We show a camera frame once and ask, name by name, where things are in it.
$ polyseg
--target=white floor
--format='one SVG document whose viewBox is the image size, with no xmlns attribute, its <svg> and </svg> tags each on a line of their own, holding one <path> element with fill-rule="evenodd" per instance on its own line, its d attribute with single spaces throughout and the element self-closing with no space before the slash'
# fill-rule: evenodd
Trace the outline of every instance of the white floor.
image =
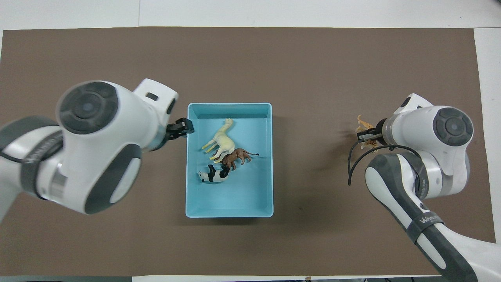
<svg viewBox="0 0 501 282">
<path fill-rule="evenodd" d="M 136 26 L 475 28 L 496 241 L 501 242 L 501 3 L 497 0 L 0 0 L 0 33 L 18 29 Z M 184 276 L 184 281 L 280 277 Z M 304 279 L 304 276 L 282 277 Z M 180 277 L 135 277 L 134 281 Z"/>
</svg>

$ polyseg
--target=giraffe leg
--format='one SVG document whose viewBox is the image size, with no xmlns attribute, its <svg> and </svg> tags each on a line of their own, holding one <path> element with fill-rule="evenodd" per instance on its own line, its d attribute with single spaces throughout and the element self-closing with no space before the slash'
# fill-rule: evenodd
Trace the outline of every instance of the giraffe leg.
<svg viewBox="0 0 501 282">
<path fill-rule="evenodd" d="M 228 155 L 228 152 L 224 152 L 221 154 L 221 156 L 219 157 L 219 159 L 215 160 L 214 163 L 217 164 L 219 163 L 220 161 L 222 161 L 222 159 L 224 158 L 224 156 Z"/>
<path fill-rule="evenodd" d="M 214 159 L 219 158 L 219 156 L 221 156 L 221 154 L 222 154 L 222 151 L 223 150 L 221 149 L 221 147 L 219 147 L 219 149 L 217 150 L 217 153 L 214 156 L 210 157 L 209 160 L 214 160 Z"/>
<path fill-rule="evenodd" d="M 216 140 L 211 139 L 211 140 L 210 140 L 207 144 L 205 144 L 205 145 L 202 147 L 202 150 L 203 150 L 203 149 L 205 149 L 205 148 L 207 148 L 210 144 L 212 144 L 212 143 L 214 143 L 214 142 L 216 142 Z"/>
<path fill-rule="evenodd" d="M 214 149 L 217 146 L 217 144 L 212 145 L 210 148 L 205 150 L 206 153 L 210 152 L 210 150 Z"/>
</svg>

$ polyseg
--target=brown lion figurine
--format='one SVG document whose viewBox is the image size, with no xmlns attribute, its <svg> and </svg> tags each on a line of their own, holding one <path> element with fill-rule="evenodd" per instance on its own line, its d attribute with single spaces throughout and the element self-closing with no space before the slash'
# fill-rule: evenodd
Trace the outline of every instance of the brown lion figurine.
<svg viewBox="0 0 501 282">
<path fill-rule="evenodd" d="M 254 156 L 259 156 L 259 154 L 253 154 L 250 152 L 247 152 L 246 150 L 242 148 L 236 148 L 233 153 L 224 156 L 224 158 L 221 161 L 221 164 L 223 166 L 231 167 L 231 170 L 234 171 L 236 169 L 235 161 L 237 159 L 242 160 L 242 165 L 245 163 L 245 160 L 247 159 L 247 162 L 250 162 L 252 159 L 249 155 L 254 155 Z"/>
</svg>

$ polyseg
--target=black cable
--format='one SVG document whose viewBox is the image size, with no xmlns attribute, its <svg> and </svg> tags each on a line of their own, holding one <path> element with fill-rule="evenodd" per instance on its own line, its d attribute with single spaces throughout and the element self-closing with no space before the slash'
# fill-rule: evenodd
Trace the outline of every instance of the black cable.
<svg viewBox="0 0 501 282">
<path fill-rule="evenodd" d="M 353 153 L 353 149 L 360 143 L 364 142 L 363 140 L 358 140 L 351 146 L 350 152 L 348 153 L 348 177 L 350 176 L 351 170 L 351 154 Z"/>
<path fill-rule="evenodd" d="M 5 158 L 5 159 L 7 159 L 7 160 L 9 160 L 9 161 L 12 161 L 12 162 L 15 162 L 15 163 L 19 163 L 19 164 L 20 164 L 20 163 L 21 163 L 21 161 L 22 161 L 21 159 L 14 158 L 14 157 L 12 157 L 11 155 L 7 155 L 6 153 L 1 152 L 1 151 L 0 151 L 0 157 Z"/>
<path fill-rule="evenodd" d="M 372 148 L 370 150 L 368 150 L 367 152 L 365 152 L 363 155 L 361 155 L 353 164 L 353 167 L 350 168 L 350 162 L 351 162 L 351 152 L 352 150 L 355 148 L 355 146 L 360 143 L 360 142 L 357 142 L 355 143 L 352 147 L 351 147 L 351 150 L 350 150 L 350 153 L 348 155 L 348 185 L 351 185 L 351 176 L 353 174 L 353 171 L 355 170 L 355 167 L 357 166 L 357 164 L 368 154 L 374 152 L 375 150 L 379 150 L 379 149 L 384 149 L 384 148 L 389 148 L 391 151 L 395 148 L 402 148 L 402 149 L 406 149 L 412 153 L 414 153 L 418 158 L 421 159 L 421 156 L 419 155 L 419 153 L 414 150 L 413 148 L 410 148 L 410 147 L 407 147 L 407 146 L 402 146 L 402 145 L 384 145 L 384 146 L 379 146 L 379 147 L 376 147 L 376 148 Z M 414 173 L 416 174 L 416 176 L 418 177 L 419 179 L 419 175 L 417 174 L 417 171 L 416 169 L 411 165 L 409 164 L 412 168 L 412 170 L 414 171 Z"/>
</svg>

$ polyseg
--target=small orange toy animal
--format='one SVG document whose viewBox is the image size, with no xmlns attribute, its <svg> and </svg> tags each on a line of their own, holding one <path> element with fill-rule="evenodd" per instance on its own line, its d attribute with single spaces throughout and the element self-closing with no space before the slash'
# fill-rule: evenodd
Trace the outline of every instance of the small orange toy animal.
<svg viewBox="0 0 501 282">
<path fill-rule="evenodd" d="M 361 127 L 361 126 L 357 127 L 356 132 L 361 132 L 361 131 L 365 131 L 365 130 L 368 130 L 368 129 L 374 128 L 374 126 L 373 126 L 372 124 L 370 124 L 370 123 L 368 123 L 368 122 L 365 122 L 365 121 L 361 120 L 361 119 L 360 119 L 360 116 L 361 116 L 361 114 L 359 114 L 359 115 L 358 115 L 358 117 L 357 117 L 358 124 L 360 124 L 360 125 L 362 125 L 362 126 L 364 126 L 364 127 Z M 363 149 L 363 148 L 365 148 L 365 147 L 376 148 L 376 147 L 377 147 L 377 141 L 375 141 L 375 140 L 369 140 L 369 141 L 367 141 L 367 142 L 364 142 L 364 143 L 362 143 L 362 145 L 361 145 L 360 149 Z"/>
<path fill-rule="evenodd" d="M 235 161 L 237 159 L 242 160 L 242 165 L 245 163 L 245 160 L 247 159 L 248 162 L 250 162 L 252 159 L 249 155 L 254 155 L 254 156 L 259 156 L 259 154 L 253 154 L 250 152 L 247 152 L 246 150 L 242 148 L 236 148 L 233 153 L 224 156 L 224 158 L 221 161 L 221 164 L 223 166 L 231 167 L 231 170 L 234 171 L 236 169 Z"/>
</svg>

